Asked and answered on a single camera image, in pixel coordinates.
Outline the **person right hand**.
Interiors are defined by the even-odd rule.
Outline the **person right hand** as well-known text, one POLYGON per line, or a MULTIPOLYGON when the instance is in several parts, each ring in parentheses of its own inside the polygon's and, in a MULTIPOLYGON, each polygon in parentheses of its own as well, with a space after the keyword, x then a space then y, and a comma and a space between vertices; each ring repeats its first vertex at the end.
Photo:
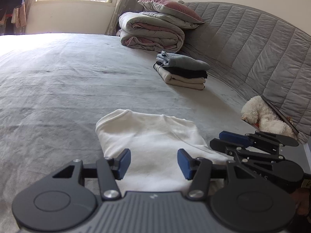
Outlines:
POLYGON ((296 189, 291 197, 296 204, 296 213, 301 216, 307 216, 309 214, 309 195, 310 189, 299 188, 296 189))

